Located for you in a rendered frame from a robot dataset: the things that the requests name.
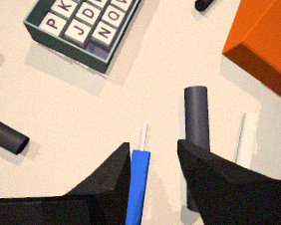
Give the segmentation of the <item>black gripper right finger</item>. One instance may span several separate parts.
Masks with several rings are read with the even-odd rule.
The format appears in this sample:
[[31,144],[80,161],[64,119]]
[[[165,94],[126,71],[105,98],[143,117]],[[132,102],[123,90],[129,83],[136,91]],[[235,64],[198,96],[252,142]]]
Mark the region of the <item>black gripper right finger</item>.
[[281,180],[185,139],[177,156],[204,225],[281,225]]

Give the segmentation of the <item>black marker with blue cap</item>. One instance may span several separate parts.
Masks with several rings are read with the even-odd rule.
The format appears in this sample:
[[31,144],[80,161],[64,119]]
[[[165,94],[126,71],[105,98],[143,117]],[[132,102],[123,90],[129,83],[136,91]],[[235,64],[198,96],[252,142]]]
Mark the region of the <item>black marker with blue cap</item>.
[[205,9],[212,3],[214,0],[195,0],[194,7],[198,11],[205,11]]
[[27,146],[30,136],[15,130],[0,121],[0,147],[19,155]]

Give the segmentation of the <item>blue stylus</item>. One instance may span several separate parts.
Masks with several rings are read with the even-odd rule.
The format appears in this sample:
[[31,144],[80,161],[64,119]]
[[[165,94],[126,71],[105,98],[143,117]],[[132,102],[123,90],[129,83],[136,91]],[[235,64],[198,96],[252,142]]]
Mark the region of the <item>blue stylus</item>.
[[126,225],[141,225],[150,152],[144,151],[147,121],[143,123],[140,150],[133,149]]

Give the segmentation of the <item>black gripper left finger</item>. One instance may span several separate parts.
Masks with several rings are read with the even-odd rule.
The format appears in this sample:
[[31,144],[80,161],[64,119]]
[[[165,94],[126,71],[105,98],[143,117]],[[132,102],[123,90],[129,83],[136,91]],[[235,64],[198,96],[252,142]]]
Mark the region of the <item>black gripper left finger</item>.
[[62,196],[0,198],[0,225],[126,225],[130,143]]

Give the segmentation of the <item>keyboard with white letter keys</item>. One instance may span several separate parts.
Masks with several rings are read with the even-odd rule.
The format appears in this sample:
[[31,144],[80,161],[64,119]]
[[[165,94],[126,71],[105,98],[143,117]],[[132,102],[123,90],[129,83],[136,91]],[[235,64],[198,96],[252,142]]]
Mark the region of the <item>keyboard with white letter keys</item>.
[[141,0],[36,0],[22,23],[32,40],[105,73]]

